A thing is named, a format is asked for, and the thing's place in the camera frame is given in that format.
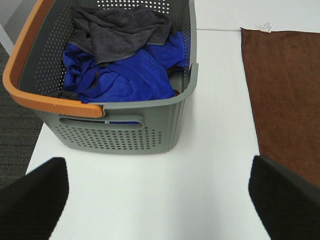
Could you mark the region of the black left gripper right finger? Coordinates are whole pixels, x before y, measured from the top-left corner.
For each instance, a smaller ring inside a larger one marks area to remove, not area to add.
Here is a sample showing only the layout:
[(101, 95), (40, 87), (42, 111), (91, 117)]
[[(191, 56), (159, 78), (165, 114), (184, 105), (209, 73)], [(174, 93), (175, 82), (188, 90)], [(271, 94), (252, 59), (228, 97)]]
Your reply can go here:
[(272, 240), (320, 238), (320, 189), (266, 156), (252, 160), (248, 192)]

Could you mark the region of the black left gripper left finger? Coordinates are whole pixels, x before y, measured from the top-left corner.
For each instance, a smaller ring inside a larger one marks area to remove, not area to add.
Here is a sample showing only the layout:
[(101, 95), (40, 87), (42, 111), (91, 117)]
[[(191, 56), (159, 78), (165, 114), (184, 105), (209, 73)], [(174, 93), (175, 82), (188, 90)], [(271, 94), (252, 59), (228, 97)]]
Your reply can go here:
[(54, 157), (0, 191), (0, 238), (48, 240), (69, 196), (66, 160)]

